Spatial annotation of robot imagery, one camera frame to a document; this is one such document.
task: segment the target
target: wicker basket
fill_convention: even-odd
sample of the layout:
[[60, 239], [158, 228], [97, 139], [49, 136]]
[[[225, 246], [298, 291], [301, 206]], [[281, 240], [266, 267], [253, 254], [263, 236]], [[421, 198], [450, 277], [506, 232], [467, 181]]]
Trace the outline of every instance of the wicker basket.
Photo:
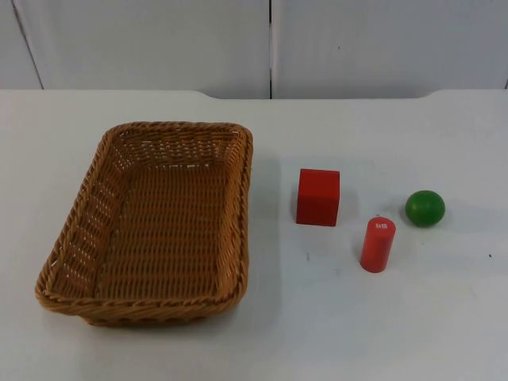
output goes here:
[[108, 131], [40, 272], [48, 310], [94, 325], [186, 321], [247, 287], [252, 135], [228, 123]]

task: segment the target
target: red cube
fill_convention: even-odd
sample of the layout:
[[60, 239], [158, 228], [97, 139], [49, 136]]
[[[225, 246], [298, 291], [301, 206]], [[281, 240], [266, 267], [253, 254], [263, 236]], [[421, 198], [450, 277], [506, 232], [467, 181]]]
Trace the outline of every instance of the red cube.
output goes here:
[[339, 211], [341, 174], [338, 171], [301, 169], [296, 223], [335, 226]]

